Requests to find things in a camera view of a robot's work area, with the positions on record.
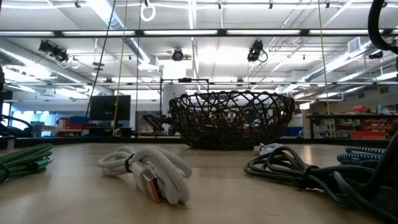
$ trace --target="wicker basket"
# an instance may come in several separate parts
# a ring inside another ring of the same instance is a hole
[[[252,149],[274,142],[295,109],[293,98],[251,91],[183,94],[169,104],[176,131],[200,149]]]

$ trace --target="black monitor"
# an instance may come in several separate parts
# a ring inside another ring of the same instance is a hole
[[[130,120],[131,96],[119,96],[118,121]],[[90,120],[113,121],[116,96],[93,96],[90,105]]]

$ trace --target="wooden table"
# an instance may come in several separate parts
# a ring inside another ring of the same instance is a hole
[[[247,176],[250,151],[203,151],[183,144],[159,145],[187,161],[191,199],[155,204],[131,174],[105,177],[97,161],[120,144],[55,146],[45,172],[0,184],[1,223],[378,223],[361,211],[339,208],[326,194]],[[134,145],[139,149],[143,145]],[[338,164],[343,146],[291,145],[305,162]]]

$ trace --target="white braided cable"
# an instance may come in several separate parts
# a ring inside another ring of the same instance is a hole
[[[145,146],[137,152],[129,146],[121,146],[98,161],[104,175],[127,174],[124,163],[131,155],[129,168],[134,162],[149,165],[158,176],[159,189],[170,204],[189,200],[188,186],[183,178],[192,175],[191,167],[171,152],[158,146]]]
[[[268,144],[268,145],[264,145],[263,143],[260,143],[259,146],[254,146],[253,147],[253,151],[256,154],[266,154],[268,152],[272,152],[273,150],[279,148],[283,146],[282,144],[278,144],[278,143],[272,143],[272,144]]]

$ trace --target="blue braided cable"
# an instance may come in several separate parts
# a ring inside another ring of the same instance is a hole
[[[348,146],[346,154],[337,156],[337,161],[343,165],[359,165],[362,161],[378,161],[384,154],[384,150],[371,149],[368,147]]]

